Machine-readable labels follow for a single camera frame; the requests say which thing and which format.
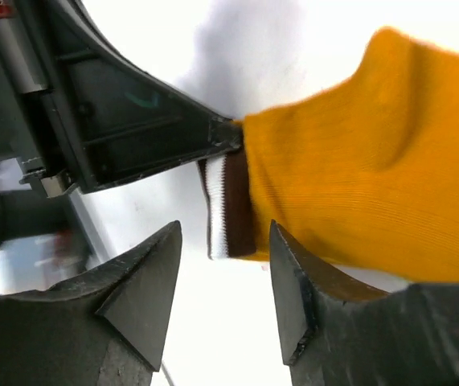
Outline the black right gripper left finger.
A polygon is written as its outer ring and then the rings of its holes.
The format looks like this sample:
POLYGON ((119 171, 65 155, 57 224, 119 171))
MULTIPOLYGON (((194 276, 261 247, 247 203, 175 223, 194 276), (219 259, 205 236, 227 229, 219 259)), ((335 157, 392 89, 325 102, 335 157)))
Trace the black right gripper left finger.
POLYGON ((182 252, 173 221, 44 291, 0 295, 0 385, 147 385, 161 367, 182 252))

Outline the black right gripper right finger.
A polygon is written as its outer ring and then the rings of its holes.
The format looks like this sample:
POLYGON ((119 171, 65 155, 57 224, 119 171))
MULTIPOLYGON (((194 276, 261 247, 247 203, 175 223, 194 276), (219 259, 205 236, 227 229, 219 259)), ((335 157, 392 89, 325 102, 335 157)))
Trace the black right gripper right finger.
POLYGON ((281 355, 295 385, 459 385, 459 284, 387 293, 269 233, 281 355))

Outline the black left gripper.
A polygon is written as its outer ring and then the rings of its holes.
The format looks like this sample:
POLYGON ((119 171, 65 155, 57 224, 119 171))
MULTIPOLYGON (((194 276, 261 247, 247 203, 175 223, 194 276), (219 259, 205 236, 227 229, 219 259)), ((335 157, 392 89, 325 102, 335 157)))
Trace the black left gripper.
POLYGON ((81 1, 0 1, 0 245, 72 228, 68 196, 92 186, 80 103, 59 51, 92 20, 81 1))

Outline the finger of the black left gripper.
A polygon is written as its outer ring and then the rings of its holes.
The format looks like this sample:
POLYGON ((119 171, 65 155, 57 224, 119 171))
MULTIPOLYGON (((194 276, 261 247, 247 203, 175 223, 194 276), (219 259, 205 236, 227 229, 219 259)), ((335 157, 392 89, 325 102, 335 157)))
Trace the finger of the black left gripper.
POLYGON ((125 185, 238 150, 242 129, 127 60, 79 1, 47 4, 71 37, 56 57, 78 118, 83 192, 125 185))

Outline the yellow sock with brown cuff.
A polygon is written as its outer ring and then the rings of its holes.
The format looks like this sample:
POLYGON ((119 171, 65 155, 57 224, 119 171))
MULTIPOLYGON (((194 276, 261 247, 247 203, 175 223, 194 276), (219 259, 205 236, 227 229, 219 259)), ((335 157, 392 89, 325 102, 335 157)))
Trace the yellow sock with brown cuff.
POLYGON ((341 84, 232 128, 199 163, 211 259, 267 260, 277 222, 335 265, 459 282, 459 54, 383 28, 341 84))

